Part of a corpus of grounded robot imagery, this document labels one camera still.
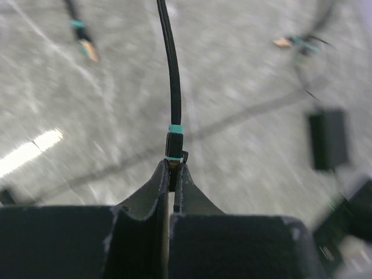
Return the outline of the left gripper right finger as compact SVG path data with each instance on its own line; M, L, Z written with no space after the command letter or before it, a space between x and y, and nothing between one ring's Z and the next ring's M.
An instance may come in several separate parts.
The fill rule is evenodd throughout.
M169 278L326 278L299 219L225 214L194 184L187 165L179 171L176 196Z

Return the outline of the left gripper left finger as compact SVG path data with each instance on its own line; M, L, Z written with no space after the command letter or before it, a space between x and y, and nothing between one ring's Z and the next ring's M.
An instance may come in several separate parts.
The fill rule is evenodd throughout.
M168 164L115 206L4 206L2 278L162 278Z

